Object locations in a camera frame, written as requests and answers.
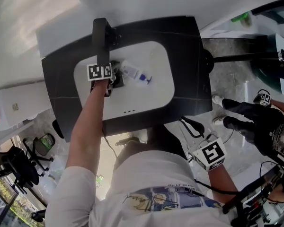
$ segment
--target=white t-shirt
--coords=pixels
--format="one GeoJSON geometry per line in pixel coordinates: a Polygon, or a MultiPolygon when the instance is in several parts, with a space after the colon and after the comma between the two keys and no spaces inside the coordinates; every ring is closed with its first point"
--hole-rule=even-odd
{"type": "Polygon", "coordinates": [[[46,227],[229,227],[234,218],[203,196],[188,162],[168,152],[129,157],[97,203],[95,181],[85,168],[66,168],[48,204],[46,227]]]}

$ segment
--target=black counter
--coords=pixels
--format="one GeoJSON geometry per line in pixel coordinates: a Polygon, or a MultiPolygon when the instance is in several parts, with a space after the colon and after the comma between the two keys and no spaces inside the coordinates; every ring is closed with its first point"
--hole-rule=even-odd
{"type": "MultiPolygon", "coordinates": [[[[183,115],[198,115],[212,110],[209,75],[203,44],[194,17],[167,17],[144,20],[116,27],[118,45],[155,41],[167,51],[175,94],[162,108],[105,120],[106,135],[145,129],[178,120],[183,115]]],[[[67,142],[82,110],[74,80],[74,69],[83,59],[94,56],[88,35],[42,59],[47,92],[53,112],[67,142]]]]}

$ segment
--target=white marker cube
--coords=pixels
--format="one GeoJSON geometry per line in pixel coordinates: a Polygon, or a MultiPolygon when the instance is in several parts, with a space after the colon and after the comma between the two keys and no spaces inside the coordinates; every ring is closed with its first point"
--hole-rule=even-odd
{"type": "Polygon", "coordinates": [[[268,106],[268,105],[270,105],[270,100],[271,100],[270,95],[263,93],[261,95],[260,104],[263,105],[263,106],[268,106]]]}
{"type": "Polygon", "coordinates": [[[111,79],[113,77],[112,64],[107,66],[98,66],[95,64],[86,65],[88,81],[97,81],[103,79],[111,79]]]}
{"type": "Polygon", "coordinates": [[[223,164],[226,155],[226,149],[221,138],[193,152],[194,160],[207,172],[223,164]]]}

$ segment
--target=sticker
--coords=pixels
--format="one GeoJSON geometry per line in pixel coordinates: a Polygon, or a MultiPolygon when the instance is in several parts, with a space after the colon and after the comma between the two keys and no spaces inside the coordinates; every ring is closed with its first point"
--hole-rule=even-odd
{"type": "Polygon", "coordinates": [[[13,104],[13,110],[14,111],[18,111],[19,110],[19,107],[18,107],[18,104],[17,103],[15,103],[15,104],[13,104]]]}
{"type": "Polygon", "coordinates": [[[269,105],[270,104],[270,95],[262,94],[260,104],[263,105],[263,106],[269,105]]]}
{"type": "Polygon", "coordinates": [[[224,162],[224,159],[222,159],[221,161],[216,162],[215,164],[212,164],[209,167],[209,170],[213,170],[214,168],[218,167],[219,165],[221,165],[224,162]]]}
{"type": "Polygon", "coordinates": [[[224,156],[224,153],[217,142],[202,148],[202,152],[209,164],[224,156]]]}
{"type": "Polygon", "coordinates": [[[197,163],[199,163],[199,165],[201,166],[201,167],[203,167],[204,169],[206,169],[206,166],[202,163],[202,161],[200,161],[197,157],[195,157],[195,161],[197,162],[197,163]]]}
{"type": "Polygon", "coordinates": [[[88,81],[95,81],[103,79],[103,67],[97,64],[87,65],[88,81]]]}
{"type": "Polygon", "coordinates": [[[108,66],[104,67],[104,78],[110,79],[112,77],[112,64],[110,63],[108,66]]]}

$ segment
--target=cable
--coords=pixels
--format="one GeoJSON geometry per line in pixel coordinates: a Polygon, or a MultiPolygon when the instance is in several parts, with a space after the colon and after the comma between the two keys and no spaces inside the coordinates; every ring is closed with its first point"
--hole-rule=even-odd
{"type": "Polygon", "coordinates": [[[103,130],[103,129],[102,129],[102,133],[103,133],[104,140],[106,141],[108,147],[110,147],[110,148],[113,150],[114,155],[115,155],[115,157],[117,158],[117,154],[115,153],[115,150],[110,146],[108,140],[106,139],[106,136],[105,136],[105,134],[104,134],[104,130],[103,130]]]}
{"type": "Polygon", "coordinates": [[[229,140],[231,139],[232,134],[233,134],[234,131],[235,131],[235,130],[232,130],[232,133],[231,133],[231,135],[229,136],[229,138],[227,139],[227,141],[229,141],[229,140]]]}
{"type": "Polygon", "coordinates": [[[197,149],[199,149],[199,147],[201,147],[201,144],[202,144],[203,142],[205,142],[205,141],[206,141],[207,143],[210,143],[208,140],[209,140],[209,138],[210,138],[212,135],[218,139],[219,137],[216,136],[215,134],[216,134],[216,131],[213,131],[213,132],[211,132],[209,135],[207,135],[206,138],[205,138],[203,141],[201,141],[200,144],[197,146],[197,149]]]}
{"type": "Polygon", "coordinates": [[[265,90],[265,89],[261,89],[261,90],[259,90],[259,91],[257,92],[257,94],[259,94],[259,92],[261,92],[261,91],[265,91],[265,92],[267,92],[267,93],[268,93],[268,95],[270,95],[270,93],[269,93],[267,90],[265,90]]]}
{"type": "MultiPolygon", "coordinates": [[[[273,162],[273,161],[264,161],[264,162],[261,163],[261,166],[260,166],[260,172],[259,172],[259,176],[260,176],[260,177],[262,177],[262,176],[261,176],[262,165],[263,165],[264,163],[267,163],[267,162],[273,163],[273,164],[275,164],[276,166],[279,166],[279,167],[283,168],[280,164],[277,164],[276,162],[273,162]]],[[[271,200],[271,199],[268,198],[268,197],[265,197],[265,196],[263,195],[263,193],[262,193],[262,188],[261,188],[261,194],[262,194],[262,196],[263,196],[264,198],[266,198],[267,200],[271,201],[272,203],[284,203],[284,202],[274,201],[274,200],[271,200]]]]}
{"type": "Polygon", "coordinates": [[[221,193],[221,194],[236,195],[236,194],[239,193],[239,192],[230,192],[230,191],[219,190],[219,189],[216,189],[216,188],[214,188],[214,187],[212,187],[212,186],[209,186],[209,185],[207,185],[207,184],[204,184],[204,183],[202,183],[202,182],[200,182],[200,181],[198,181],[198,180],[196,180],[196,179],[195,179],[195,182],[196,182],[196,183],[199,183],[199,184],[201,184],[201,185],[203,185],[204,187],[207,187],[207,188],[210,189],[210,190],[213,190],[213,191],[218,192],[218,193],[221,193]]]}

